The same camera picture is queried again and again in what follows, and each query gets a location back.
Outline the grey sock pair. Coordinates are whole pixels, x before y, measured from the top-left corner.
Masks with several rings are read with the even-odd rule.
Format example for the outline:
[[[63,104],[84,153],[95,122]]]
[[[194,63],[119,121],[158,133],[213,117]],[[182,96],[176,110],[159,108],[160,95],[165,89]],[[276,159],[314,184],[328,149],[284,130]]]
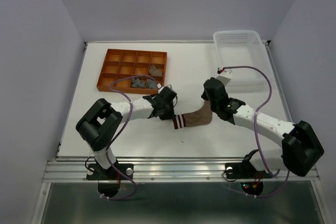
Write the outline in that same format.
[[[145,80],[141,80],[139,78],[132,78],[131,87],[132,88],[145,89],[146,88],[146,81]]]

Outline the dark grey sock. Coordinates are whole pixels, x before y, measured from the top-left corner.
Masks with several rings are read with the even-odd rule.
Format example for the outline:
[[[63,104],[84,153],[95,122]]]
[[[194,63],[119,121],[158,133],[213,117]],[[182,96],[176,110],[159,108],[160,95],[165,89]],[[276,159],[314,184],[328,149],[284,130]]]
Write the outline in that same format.
[[[157,90],[157,84],[152,79],[147,79],[147,88]]]

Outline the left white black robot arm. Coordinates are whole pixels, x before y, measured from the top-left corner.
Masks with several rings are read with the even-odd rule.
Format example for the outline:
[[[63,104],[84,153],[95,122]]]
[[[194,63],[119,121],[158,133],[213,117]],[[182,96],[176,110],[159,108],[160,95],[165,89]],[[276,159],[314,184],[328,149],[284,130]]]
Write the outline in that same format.
[[[100,174],[106,179],[113,178],[117,172],[111,145],[121,134],[119,125],[125,126],[132,120],[173,119],[174,100],[177,93],[169,86],[159,89],[157,94],[145,95],[137,100],[127,99],[126,102],[110,103],[106,99],[98,99],[84,114],[76,125],[76,131],[89,145],[98,167],[89,170]]]

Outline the brown sock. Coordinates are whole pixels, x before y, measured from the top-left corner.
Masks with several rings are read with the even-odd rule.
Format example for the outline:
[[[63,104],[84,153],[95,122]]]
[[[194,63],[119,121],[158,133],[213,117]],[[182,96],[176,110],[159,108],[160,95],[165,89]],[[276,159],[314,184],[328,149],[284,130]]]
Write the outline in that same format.
[[[151,76],[163,76],[163,71],[161,69],[158,69],[155,65],[150,65],[149,67],[149,74]]]
[[[173,119],[174,129],[181,129],[184,127],[196,127],[208,125],[213,118],[213,112],[209,101],[204,101],[203,106],[197,111],[178,114]]]

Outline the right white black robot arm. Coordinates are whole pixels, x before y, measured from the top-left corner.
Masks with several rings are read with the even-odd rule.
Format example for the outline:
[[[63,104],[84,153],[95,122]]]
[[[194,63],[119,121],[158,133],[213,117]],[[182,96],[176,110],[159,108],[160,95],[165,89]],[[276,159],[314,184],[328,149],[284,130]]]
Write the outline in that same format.
[[[324,154],[309,123],[285,122],[256,112],[245,102],[229,97],[224,84],[216,78],[206,80],[203,87],[202,98],[210,103],[211,111],[220,119],[250,129],[255,136],[262,135],[279,146],[269,152],[257,148],[246,154],[241,163],[230,163],[230,179],[252,178],[267,169],[287,169],[305,177]]]

